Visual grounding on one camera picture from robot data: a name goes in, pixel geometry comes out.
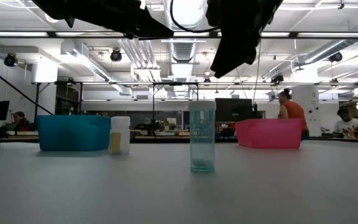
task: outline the orange shirt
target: orange shirt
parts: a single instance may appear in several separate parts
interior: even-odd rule
[[[288,112],[288,118],[300,118],[302,119],[302,130],[308,130],[308,125],[306,123],[305,112],[303,108],[294,101],[287,101],[284,103],[285,108]]]

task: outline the white shirt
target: white shirt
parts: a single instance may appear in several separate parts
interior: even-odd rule
[[[349,138],[347,133],[352,133],[354,128],[358,128],[357,118],[352,118],[349,122],[340,120],[335,124],[334,132],[343,133],[345,138]]]

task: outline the plastic container lid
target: plastic container lid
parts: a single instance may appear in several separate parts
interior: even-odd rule
[[[129,127],[131,125],[131,118],[128,116],[116,116],[111,118],[111,127]]]
[[[191,101],[188,106],[191,111],[216,110],[215,101]]]

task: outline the white bottle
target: white bottle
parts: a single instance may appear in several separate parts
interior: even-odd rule
[[[130,117],[116,116],[111,118],[109,151],[112,154],[128,154],[131,131]]]

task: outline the clear plastic container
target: clear plastic container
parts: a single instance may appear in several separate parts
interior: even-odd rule
[[[192,101],[190,111],[191,170],[215,170],[215,109],[214,101]]]
[[[129,126],[131,119],[127,116],[111,118],[109,151],[112,154],[128,154],[130,148],[131,131]]]
[[[299,149],[301,119],[248,119],[236,123],[241,146],[257,149]]]

